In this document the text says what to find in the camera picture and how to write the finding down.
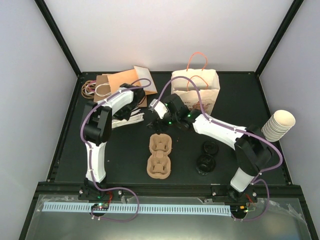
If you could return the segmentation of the printed white paper bag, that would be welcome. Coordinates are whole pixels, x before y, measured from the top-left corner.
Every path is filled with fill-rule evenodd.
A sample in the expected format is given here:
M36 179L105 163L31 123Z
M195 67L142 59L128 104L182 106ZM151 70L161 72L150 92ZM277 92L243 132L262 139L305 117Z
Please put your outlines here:
M201 55L205 63L200 68L191 68L191 61L195 55ZM210 115L213 111L220 92L220 80L215 69L207 69L208 59L201 52L193 53L186 69L172 72L171 93L177 94L182 102L190 109L203 108Z

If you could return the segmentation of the black plastic cup lid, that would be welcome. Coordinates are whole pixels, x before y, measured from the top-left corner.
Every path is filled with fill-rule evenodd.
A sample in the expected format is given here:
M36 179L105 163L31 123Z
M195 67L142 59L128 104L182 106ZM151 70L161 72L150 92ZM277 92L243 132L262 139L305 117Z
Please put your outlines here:
M202 144L202 151L204 154L215 156L219 151L219 146L211 140L206 140Z

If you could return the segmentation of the brown pulp cup carrier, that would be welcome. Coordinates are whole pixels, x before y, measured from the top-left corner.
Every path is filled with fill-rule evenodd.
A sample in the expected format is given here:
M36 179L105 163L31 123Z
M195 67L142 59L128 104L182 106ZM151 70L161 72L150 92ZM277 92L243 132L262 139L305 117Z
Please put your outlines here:
M153 134L149 139L149 151L146 171L153 179L166 179L171 174L172 138L167 134Z

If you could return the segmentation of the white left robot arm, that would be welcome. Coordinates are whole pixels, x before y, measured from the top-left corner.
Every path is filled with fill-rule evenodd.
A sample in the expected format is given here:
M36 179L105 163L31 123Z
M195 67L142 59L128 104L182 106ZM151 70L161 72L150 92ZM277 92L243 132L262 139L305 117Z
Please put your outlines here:
M106 177L105 149L112 133L112 120L129 121L146 94L142 87L124 83L111 96L97 103L88 103L83 113L80 138L87 150L85 180L92 182L89 193L97 200L108 192L101 182Z

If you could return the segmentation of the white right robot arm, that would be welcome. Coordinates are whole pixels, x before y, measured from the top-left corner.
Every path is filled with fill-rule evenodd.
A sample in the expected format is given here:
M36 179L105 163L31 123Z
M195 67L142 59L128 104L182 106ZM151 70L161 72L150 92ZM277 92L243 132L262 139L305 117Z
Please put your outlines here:
M240 201L245 189L273 156L270 145L257 127L236 126L211 117L199 109L189 109L177 94L168 96L164 102L154 99L149 104L157 114L153 128L175 125L180 129L193 129L197 134L211 137L235 151L237 171L227 189L228 198Z

